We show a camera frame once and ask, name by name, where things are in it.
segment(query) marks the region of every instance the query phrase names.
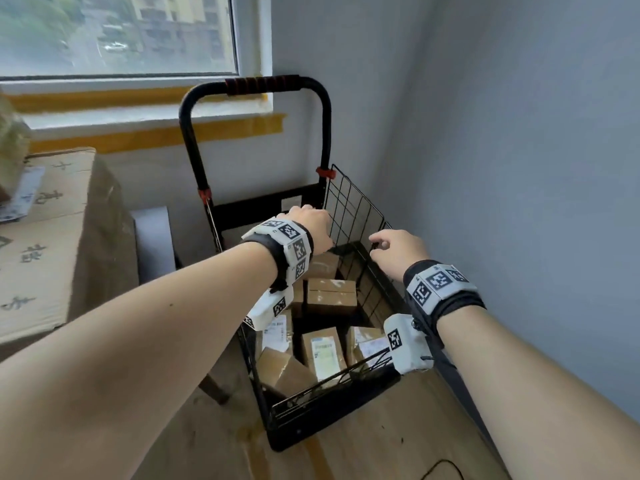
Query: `window frame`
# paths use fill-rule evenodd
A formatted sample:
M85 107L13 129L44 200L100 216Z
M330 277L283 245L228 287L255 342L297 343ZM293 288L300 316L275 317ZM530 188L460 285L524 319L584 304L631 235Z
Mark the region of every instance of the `window frame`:
M190 88L228 77L271 75L271 0L231 0L229 9L236 53L235 72L0 77L0 90L8 96L63 96L66 93L139 89L140 92L148 91L149 104L153 104L152 97L158 89Z

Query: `red plastic joint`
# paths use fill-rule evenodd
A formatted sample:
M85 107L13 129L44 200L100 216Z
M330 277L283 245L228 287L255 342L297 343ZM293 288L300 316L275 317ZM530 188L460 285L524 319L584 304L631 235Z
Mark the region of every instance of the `red plastic joint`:
M211 189L198 190L198 195L202 199L202 203L206 205L211 200Z
M325 170L318 167L316 168L316 173L320 175L320 177L328 178L329 180L333 180L335 178L335 170Z

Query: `person's right arm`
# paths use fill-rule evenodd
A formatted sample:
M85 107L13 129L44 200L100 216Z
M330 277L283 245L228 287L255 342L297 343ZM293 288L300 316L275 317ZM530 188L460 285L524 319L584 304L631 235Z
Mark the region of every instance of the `person's right arm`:
M406 231L381 231L371 240L386 242L371 256L399 281L413 263L429 259ZM640 425L484 308L460 308L437 328L514 479L640 477Z

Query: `forearm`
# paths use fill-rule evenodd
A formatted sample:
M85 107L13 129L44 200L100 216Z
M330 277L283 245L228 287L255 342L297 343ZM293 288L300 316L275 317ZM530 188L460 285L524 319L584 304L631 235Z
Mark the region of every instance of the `forearm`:
M446 315L438 332L514 479L640 471L640 426L484 309Z
M241 244L2 363L0 477L132 474L276 273L267 249Z

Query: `wooden floor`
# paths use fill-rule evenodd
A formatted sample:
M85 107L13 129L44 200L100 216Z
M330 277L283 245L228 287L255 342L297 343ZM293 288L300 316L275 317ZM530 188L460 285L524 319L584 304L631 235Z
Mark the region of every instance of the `wooden floor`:
M211 375L232 392L220 407L196 390L134 480L419 480L440 458L467 480L508 479L436 371L410 374L361 409L283 453L262 428L237 342ZM455 479L439 465L429 480Z

